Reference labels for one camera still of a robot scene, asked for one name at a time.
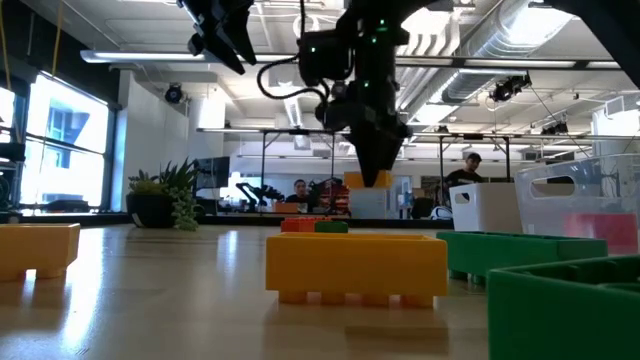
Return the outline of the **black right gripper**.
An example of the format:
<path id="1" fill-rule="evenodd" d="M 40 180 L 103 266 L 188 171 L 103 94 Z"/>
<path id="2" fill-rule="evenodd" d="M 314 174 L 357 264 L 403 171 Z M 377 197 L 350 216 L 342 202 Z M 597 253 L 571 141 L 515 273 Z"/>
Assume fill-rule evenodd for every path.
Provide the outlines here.
<path id="1" fill-rule="evenodd" d="M 390 171 L 404 142 L 412 132 L 396 111 L 399 85 L 395 74 L 378 82 L 370 78 L 314 81 L 323 89 L 315 116 L 325 130 L 349 128 L 348 140 L 355 147 L 365 187 L 373 187 L 380 171 Z"/>

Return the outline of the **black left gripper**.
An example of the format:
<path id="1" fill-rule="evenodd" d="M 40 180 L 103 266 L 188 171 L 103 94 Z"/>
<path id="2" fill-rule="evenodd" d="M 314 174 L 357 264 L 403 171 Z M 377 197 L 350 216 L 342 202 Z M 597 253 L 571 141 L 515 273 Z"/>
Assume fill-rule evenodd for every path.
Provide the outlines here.
<path id="1" fill-rule="evenodd" d="M 196 56 L 205 50 L 239 75 L 245 69 L 238 53 L 249 64 L 257 63 L 247 24 L 253 0 L 177 0 L 193 22 L 195 33 L 187 43 Z"/>

